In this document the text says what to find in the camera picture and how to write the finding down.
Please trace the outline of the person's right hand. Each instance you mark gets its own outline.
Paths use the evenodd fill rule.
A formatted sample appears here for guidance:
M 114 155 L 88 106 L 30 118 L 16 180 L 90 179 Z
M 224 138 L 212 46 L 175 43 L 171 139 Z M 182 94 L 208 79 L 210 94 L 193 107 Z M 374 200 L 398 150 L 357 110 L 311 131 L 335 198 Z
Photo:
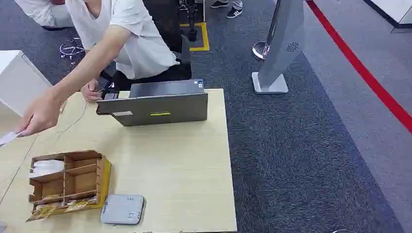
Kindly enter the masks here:
M 99 82 L 96 79 L 91 80 L 81 88 L 83 98 L 88 102 L 102 100 L 102 93 L 99 90 Z

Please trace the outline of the person's left hand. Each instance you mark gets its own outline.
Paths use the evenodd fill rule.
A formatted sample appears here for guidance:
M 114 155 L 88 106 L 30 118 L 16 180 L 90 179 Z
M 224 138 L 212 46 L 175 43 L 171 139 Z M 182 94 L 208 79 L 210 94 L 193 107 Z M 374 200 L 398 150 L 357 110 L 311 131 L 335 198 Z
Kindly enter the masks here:
M 54 91 L 40 95 L 26 109 L 15 133 L 20 137 L 30 136 L 56 126 L 60 107 L 66 99 Z

